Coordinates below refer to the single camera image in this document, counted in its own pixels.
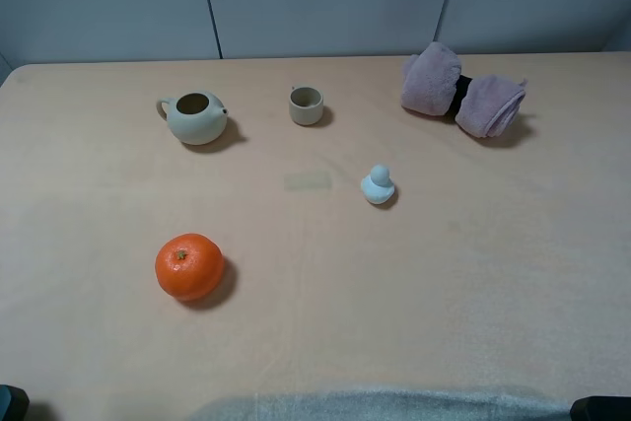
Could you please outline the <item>pink towel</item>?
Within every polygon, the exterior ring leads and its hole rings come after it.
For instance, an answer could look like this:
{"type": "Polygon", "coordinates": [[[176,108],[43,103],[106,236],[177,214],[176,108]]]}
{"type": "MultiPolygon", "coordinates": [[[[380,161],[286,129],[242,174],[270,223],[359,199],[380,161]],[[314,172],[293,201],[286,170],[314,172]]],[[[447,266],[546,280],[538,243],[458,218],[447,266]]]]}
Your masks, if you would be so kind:
{"type": "Polygon", "coordinates": [[[447,46],[430,43],[402,67],[401,106],[432,117],[451,116],[468,135],[495,138],[512,125],[526,96],[526,82],[490,74],[470,78],[447,46]]]}

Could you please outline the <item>white toy duck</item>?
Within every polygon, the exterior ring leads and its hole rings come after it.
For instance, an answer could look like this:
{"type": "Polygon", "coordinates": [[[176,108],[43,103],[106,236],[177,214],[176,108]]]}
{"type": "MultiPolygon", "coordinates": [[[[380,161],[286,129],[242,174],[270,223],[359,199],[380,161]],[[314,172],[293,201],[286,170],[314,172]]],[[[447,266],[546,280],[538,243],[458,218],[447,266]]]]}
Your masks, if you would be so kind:
{"type": "Polygon", "coordinates": [[[365,199],[374,205],[389,201],[395,192],[395,185],[390,178],[389,168],[375,165],[361,181],[361,190],[365,199]]]}

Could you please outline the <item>beige ceramic cup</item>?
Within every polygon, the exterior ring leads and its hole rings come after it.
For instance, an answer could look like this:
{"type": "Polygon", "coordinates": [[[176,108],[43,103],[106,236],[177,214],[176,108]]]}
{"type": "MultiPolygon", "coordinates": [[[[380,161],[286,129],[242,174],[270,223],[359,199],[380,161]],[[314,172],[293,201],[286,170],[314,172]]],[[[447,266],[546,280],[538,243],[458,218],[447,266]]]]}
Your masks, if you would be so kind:
{"type": "Polygon", "coordinates": [[[318,123],[323,116],[323,95],[315,88],[308,86],[295,87],[289,96],[289,113],[298,125],[311,126],[318,123]]]}

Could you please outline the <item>beige ceramic teapot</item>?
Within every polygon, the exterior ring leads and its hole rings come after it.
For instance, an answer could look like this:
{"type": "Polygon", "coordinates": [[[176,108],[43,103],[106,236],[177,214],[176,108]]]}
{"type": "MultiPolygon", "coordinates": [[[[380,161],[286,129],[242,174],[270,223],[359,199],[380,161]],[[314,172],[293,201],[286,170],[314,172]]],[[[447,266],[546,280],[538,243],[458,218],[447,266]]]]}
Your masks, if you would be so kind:
{"type": "Polygon", "coordinates": [[[228,123],[228,110],[210,92],[194,91],[179,98],[157,100],[156,110],[182,144],[206,145],[218,139],[228,123]]]}

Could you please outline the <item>orange mandarin fruit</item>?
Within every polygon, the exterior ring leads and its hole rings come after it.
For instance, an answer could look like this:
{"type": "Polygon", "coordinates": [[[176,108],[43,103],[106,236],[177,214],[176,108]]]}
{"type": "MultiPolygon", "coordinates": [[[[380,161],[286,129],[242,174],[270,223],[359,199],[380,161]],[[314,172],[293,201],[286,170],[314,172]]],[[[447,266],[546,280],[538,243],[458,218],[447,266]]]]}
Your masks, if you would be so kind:
{"type": "Polygon", "coordinates": [[[225,270],[219,247],[200,234],[183,234],[162,246],[155,259],[160,287],[181,302],[192,302],[210,294],[225,270]]]}

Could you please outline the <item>black right base corner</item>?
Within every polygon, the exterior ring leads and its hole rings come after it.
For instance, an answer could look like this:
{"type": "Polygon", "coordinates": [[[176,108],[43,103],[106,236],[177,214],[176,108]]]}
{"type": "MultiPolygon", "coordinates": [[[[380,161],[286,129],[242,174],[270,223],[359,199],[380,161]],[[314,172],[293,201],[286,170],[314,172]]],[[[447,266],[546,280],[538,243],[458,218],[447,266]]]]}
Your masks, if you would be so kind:
{"type": "Polygon", "coordinates": [[[570,409],[572,421],[631,421],[630,396],[593,395],[576,400],[570,409]]]}

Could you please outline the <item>black base corner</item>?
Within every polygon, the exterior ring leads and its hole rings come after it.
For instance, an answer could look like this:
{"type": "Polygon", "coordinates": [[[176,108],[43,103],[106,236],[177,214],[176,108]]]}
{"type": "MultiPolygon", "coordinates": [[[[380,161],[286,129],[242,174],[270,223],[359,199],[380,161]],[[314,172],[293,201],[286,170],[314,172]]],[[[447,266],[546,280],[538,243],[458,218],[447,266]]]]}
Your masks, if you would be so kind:
{"type": "Polygon", "coordinates": [[[570,409],[572,421],[631,421],[630,396],[593,395],[576,400],[570,409]]]}
{"type": "Polygon", "coordinates": [[[30,399],[21,388],[0,385],[0,421],[23,421],[29,405],[30,399]]]}

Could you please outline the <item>black left base corner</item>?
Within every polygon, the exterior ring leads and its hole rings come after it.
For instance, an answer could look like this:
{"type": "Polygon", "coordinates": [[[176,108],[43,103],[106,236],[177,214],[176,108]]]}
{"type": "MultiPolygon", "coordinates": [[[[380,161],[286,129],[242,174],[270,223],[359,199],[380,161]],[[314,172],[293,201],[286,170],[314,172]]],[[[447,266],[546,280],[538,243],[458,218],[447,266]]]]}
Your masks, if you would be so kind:
{"type": "Polygon", "coordinates": [[[29,405],[30,399],[21,388],[0,385],[0,421],[23,421],[29,405]]]}

